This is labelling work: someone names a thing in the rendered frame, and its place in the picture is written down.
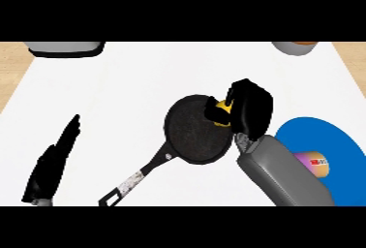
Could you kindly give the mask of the grey pot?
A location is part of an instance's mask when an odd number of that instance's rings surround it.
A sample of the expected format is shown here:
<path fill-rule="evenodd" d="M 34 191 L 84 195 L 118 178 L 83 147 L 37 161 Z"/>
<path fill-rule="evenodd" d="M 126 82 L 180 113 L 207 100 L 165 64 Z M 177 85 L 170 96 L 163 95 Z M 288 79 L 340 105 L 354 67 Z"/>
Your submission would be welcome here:
<path fill-rule="evenodd" d="M 303 56 L 316 47 L 317 43 L 273 42 L 273 46 L 288 55 Z"/>

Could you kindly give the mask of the black frying pan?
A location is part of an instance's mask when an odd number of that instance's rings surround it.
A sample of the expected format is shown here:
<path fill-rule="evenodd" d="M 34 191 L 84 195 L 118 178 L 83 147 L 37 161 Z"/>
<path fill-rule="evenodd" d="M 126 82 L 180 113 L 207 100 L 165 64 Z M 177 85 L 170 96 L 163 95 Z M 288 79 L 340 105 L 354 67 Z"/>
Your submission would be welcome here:
<path fill-rule="evenodd" d="M 164 119 L 165 142 L 148 165 L 99 199 L 101 206 L 115 206 L 152 170 L 179 157 L 192 165 L 207 165 L 226 154 L 233 140 L 232 131 L 205 118 L 207 95 L 191 95 L 171 106 Z"/>

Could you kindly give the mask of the blue plate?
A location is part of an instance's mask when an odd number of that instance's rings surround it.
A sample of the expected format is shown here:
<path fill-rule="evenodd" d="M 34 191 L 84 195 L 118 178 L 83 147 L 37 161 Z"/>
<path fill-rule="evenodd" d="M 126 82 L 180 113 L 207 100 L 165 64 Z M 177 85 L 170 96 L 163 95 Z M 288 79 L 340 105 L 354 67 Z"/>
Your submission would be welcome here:
<path fill-rule="evenodd" d="M 347 133 L 329 122 L 300 117 L 278 130 L 276 139 L 292 152 L 317 151 L 329 162 L 320 179 L 335 205 L 366 206 L 366 155 Z"/>

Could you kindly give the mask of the grey and black appliance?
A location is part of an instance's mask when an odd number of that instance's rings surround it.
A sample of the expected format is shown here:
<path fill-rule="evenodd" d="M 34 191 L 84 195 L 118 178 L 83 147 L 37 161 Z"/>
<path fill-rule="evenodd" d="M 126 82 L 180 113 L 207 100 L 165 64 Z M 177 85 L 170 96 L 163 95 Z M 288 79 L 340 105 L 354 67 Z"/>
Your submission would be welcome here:
<path fill-rule="evenodd" d="M 25 42 L 30 53 L 44 58 L 83 58 L 99 55 L 105 42 Z"/>

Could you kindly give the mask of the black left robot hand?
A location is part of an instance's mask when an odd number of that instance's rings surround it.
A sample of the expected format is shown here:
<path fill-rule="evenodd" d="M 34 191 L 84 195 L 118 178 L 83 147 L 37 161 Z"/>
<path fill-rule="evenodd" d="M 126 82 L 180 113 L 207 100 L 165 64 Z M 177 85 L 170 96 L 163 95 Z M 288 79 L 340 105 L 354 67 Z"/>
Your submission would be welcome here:
<path fill-rule="evenodd" d="M 22 202 L 37 206 L 52 206 L 58 192 L 67 160 L 80 135 L 80 115 L 70 121 L 61 138 L 37 159 L 22 194 Z"/>

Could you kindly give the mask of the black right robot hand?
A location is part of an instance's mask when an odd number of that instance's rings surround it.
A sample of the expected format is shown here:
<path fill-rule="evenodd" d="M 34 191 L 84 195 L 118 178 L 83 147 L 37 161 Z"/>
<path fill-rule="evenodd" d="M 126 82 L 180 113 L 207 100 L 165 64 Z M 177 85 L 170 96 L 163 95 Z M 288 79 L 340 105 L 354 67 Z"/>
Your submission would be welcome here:
<path fill-rule="evenodd" d="M 272 113 L 273 97 L 270 93 L 247 78 L 232 83 L 225 100 L 226 111 L 217 106 L 213 96 L 205 102 L 205 118 L 229 125 L 235 134 L 245 134 L 251 141 L 266 134 Z"/>

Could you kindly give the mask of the purple and tan can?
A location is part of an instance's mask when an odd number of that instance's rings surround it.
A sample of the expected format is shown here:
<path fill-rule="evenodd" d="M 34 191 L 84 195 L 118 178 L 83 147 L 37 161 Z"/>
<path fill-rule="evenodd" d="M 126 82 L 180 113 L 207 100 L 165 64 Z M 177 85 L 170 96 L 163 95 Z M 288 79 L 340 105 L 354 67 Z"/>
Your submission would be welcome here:
<path fill-rule="evenodd" d="M 331 167 L 326 157 L 322 153 L 317 151 L 298 152 L 295 153 L 295 157 L 317 178 L 328 176 Z"/>

